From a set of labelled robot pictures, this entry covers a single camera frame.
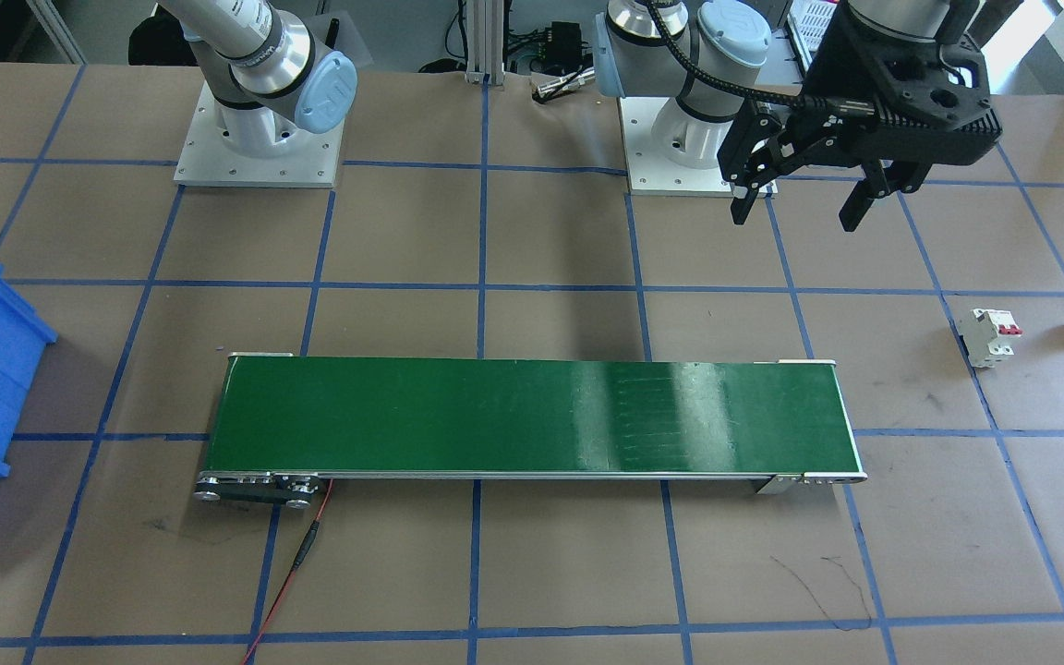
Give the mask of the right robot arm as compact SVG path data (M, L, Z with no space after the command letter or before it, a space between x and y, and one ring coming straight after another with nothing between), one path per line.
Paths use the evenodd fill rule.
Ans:
M180 21L212 97L270 109L312 134L339 126L355 100L351 59L269 1L161 1Z

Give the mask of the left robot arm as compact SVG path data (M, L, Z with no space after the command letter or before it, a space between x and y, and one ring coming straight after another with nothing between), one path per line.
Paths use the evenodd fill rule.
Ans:
M920 188L935 165L967 167L1000 142L986 59L968 34L976 1L839 1L802 88L757 88L771 29L742 1L609 1L596 17L597 88L667 100L661 132L671 156L715 167L734 186L731 218L746 222L757 194L807 165L858 167L839 207L857 230L874 203ZM689 127L715 130L691 148Z

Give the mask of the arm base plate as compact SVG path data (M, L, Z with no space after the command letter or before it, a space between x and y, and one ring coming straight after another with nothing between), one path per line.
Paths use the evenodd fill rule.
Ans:
M746 189L722 177L718 148L730 123L709 123L674 98L618 101L629 192L633 195L742 199Z
M344 124L313 134L270 109L228 109L203 85L173 179L185 187L336 186Z

